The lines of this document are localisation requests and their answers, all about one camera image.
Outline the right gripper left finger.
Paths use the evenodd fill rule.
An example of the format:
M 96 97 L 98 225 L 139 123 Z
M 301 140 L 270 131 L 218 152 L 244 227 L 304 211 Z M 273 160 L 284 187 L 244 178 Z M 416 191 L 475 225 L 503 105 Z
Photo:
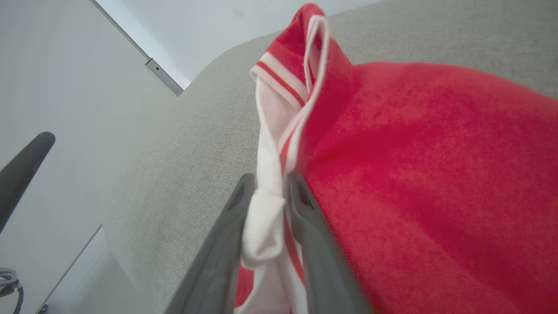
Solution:
M 242 231 L 255 175 L 240 177 L 165 314 L 234 314 Z

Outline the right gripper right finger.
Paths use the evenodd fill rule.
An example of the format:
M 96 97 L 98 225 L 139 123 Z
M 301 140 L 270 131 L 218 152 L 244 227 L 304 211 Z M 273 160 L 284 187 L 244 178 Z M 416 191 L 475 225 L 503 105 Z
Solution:
M 288 209 L 301 245 L 309 314 L 373 314 L 373 307 L 303 176 L 287 177 Z

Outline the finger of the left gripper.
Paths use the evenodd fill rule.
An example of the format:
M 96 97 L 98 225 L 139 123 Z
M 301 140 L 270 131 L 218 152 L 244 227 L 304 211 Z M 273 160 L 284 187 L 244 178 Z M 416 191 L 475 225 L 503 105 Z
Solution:
M 55 141 L 53 133 L 38 134 L 0 171 L 0 234 Z

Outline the red white-trimmed basketball jersey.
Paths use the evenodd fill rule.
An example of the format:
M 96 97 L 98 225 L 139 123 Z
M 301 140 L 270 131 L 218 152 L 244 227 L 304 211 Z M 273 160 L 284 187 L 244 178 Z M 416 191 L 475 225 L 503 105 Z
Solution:
M 251 69 L 257 187 L 235 314 L 308 314 L 297 171 L 381 314 L 558 314 L 558 99 L 478 70 L 353 65 L 303 5 Z

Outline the grey fabric sofa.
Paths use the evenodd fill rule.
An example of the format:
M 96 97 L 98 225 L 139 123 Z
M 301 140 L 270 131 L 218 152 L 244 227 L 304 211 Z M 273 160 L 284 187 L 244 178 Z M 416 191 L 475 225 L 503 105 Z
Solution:
M 464 66 L 558 98 L 558 0 L 383 0 L 328 20 L 351 61 Z M 154 314 L 169 306 L 239 177 L 255 171 L 248 71 L 277 34 L 207 65 L 114 192 L 104 234 Z

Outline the grey metal frame leg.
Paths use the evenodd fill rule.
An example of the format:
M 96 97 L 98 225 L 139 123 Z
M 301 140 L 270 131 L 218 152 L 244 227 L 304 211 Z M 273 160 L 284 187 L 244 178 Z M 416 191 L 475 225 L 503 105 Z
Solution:
M 145 65 L 177 97 L 183 93 L 184 89 L 174 80 L 173 77 L 171 77 L 171 75 L 166 72 L 164 68 L 162 68 L 161 65 L 159 65 L 158 62 L 156 62 L 155 59 L 151 58 Z

